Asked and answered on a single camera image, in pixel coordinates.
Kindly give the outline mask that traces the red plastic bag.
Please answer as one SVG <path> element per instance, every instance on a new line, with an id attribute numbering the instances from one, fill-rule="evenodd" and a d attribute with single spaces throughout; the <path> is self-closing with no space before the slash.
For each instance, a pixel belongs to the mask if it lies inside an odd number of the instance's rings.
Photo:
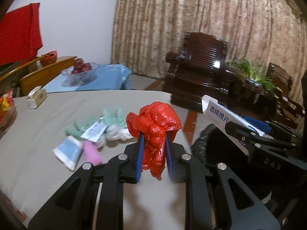
<path id="1" fill-rule="evenodd" d="M 142 169 L 162 180 L 166 161 L 165 140 L 167 135 L 171 141 L 175 140 L 182 128 L 180 118 L 169 104 L 157 101 L 141 108 L 138 114 L 128 113 L 126 124 L 133 137 L 144 136 Z"/>

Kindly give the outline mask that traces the red snack packets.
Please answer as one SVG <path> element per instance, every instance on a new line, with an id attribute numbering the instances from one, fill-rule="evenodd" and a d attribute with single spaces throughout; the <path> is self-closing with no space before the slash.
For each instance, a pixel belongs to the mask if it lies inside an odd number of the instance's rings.
<path id="1" fill-rule="evenodd" d="M 14 106 L 13 90 L 9 90 L 1 96 L 0 105 L 0 122 L 2 122 L 8 111 Z"/>

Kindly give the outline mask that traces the patterned beige curtain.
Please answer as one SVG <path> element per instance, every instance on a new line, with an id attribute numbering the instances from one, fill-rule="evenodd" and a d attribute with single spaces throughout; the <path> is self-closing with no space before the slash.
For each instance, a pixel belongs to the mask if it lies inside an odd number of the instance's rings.
<path id="1" fill-rule="evenodd" d="M 227 60 L 247 58 L 284 68 L 293 78 L 291 97 L 302 102 L 306 71 L 306 13 L 295 0 L 117 0 L 112 63 L 164 78 L 165 57 L 179 51 L 186 32 L 228 43 Z"/>

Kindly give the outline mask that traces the potted green plant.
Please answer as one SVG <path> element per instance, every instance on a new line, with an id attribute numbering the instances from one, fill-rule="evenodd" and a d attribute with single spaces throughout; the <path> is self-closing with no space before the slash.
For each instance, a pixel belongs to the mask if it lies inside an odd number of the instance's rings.
<path id="1" fill-rule="evenodd" d="M 271 76 L 266 76 L 261 72 L 261 64 L 254 64 L 245 57 L 227 60 L 226 63 L 229 67 L 234 67 L 240 74 L 244 74 L 246 79 L 260 84 L 266 93 L 277 97 L 275 93 L 277 86 L 273 84 L 273 78 Z"/>

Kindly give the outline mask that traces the pink packet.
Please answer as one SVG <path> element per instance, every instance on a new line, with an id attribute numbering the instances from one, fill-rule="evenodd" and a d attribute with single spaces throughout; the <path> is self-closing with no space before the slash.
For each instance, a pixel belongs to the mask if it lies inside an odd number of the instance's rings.
<path id="1" fill-rule="evenodd" d="M 84 148 L 85 158 L 88 163 L 91 163 L 93 166 L 98 166 L 103 163 L 102 157 L 100 156 L 93 142 L 85 140 L 83 148 Z"/>

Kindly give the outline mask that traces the light blue tablecloth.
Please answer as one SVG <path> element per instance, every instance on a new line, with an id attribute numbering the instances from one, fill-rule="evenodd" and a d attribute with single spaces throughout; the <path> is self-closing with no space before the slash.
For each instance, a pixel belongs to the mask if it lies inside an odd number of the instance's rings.
<path id="1" fill-rule="evenodd" d="M 91 90 L 130 90 L 131 70 L 121 64 L 99 64 L 92 77 L 85 82 L 69 83 L 60 74 L 43 88 L 48 94 Z"/>

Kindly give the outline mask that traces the tissue box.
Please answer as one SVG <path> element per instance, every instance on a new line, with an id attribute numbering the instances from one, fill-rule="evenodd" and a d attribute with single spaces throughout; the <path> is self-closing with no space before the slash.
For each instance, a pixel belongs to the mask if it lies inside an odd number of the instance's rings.
<path id="1" fill-rule="evenodd" d="M 38 108 L 47 98 L 46 90 L 42 86 L 35 87 L 32 91 L 29 92 L 26 102 L 29 109 Z"/>

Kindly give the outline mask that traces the white wipe packet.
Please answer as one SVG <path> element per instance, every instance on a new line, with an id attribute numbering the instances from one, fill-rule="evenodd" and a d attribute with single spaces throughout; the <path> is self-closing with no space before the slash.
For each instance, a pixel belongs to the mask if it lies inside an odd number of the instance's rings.
<path id="1" fill-rule="evenodd" d="M 83 140 L 89 140 L 97 143 L 102 137 L 103 133 L 107 129 L 106 124 L 103 121 L 103 117 L 100 117 L 98 121 L 92 124 L 84 133 L 81 135 Z"/>

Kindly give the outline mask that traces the white alcohol pad box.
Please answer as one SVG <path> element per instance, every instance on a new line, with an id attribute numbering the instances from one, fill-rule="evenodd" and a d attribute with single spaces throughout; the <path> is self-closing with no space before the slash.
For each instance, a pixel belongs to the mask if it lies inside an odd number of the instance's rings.
<path id="1" fill-rule="evenodd" d="M 251 131 L 256 132 L 259 136 L 264 136 L 264 132 L 258 129 L 256 126 L 250 124 L 245 119 L 227 109 L 226 107 L 218 104 L 218 100 L 204 95 L 201 99 L 203 115 L 212 122 L 220 131 L 222 131 L 237 147 L 248 156 L 249 152 L 243 145 L 243 140 L 237 140 L 233 136 L 230 136 L 225 131 L 225 125 L 227 122 L 234 122 L 240 126 L 243 126 Z"/>

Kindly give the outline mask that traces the red cloth cover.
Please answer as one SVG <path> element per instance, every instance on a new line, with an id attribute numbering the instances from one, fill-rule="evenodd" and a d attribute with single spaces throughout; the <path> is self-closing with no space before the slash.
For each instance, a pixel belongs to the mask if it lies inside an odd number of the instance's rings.
<path id="1" fill-rule="evenodd" d="M 40 20 L 40 3 L 30 3 L 4 15 L 1 21 L 1 65 L 29 61 L 43 47 Z"/>

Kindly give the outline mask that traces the red ornament basket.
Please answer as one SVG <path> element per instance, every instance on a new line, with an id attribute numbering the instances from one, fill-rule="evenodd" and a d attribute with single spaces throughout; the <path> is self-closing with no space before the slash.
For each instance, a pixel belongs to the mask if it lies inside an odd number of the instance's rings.
<path id="1" fill-rule="evenodd" d="M 40 64 L 45 67 L 47 65 L 53 64 L 57 60 L 57 51 L 50 51 L 44 55 L 41 55 Z"/>

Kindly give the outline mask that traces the black trash bin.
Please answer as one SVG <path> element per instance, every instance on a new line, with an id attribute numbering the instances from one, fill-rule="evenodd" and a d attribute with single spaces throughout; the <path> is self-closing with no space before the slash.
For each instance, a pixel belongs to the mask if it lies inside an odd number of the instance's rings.
<path id="1" fill-rule="evenodd" d="M 242 150 L 213 124 L 208 125 L 191 147 L 192 154 L 202 163 L 215 166 L 224 163 L 263 202 L 271 199 L 272 189 L 264 174 L 248 162 Z"/>

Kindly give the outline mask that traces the red apples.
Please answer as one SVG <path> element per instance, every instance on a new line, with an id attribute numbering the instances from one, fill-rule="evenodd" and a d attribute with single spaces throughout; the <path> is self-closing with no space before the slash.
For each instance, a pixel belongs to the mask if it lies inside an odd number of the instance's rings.
<path id="1" fill-rule="evenodd" d="M 79 73 L 89 71 L 91 69 L 92 67 L 89 63 L 84 63 L 83 59 L 76 58 L 74 59 L 74 65 L 73 65 L 71 74 L 79 74 Z"/>

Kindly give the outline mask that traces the light blue packet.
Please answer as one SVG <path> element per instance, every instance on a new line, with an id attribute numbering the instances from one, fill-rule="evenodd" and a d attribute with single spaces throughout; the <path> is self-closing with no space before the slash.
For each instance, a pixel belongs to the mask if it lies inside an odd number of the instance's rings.
<path id="1" fill-rule="evenodd" d="M 54 155 L 70 170 L 75 171 L 77 162 L 82 154 L 82 142 L 73 136 L 68 136 L 56 148 Z"/>

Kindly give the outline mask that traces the white cotton glove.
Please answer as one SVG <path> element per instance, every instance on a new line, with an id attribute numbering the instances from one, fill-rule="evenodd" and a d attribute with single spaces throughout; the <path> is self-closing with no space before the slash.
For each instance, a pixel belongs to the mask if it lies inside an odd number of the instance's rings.
<path id="1" fill-rule="evenodd" d="M 107 127 L 107 129 L 104 131 L 100 139 L 97 143 L 95 143 L 95 147 L 97 149 L 106 146 L 107 141 L 126 141 L 129 139 L 132 139 L 133 136 L 130 134 L 127 127 L 119 127 L 115 124 Z"/>

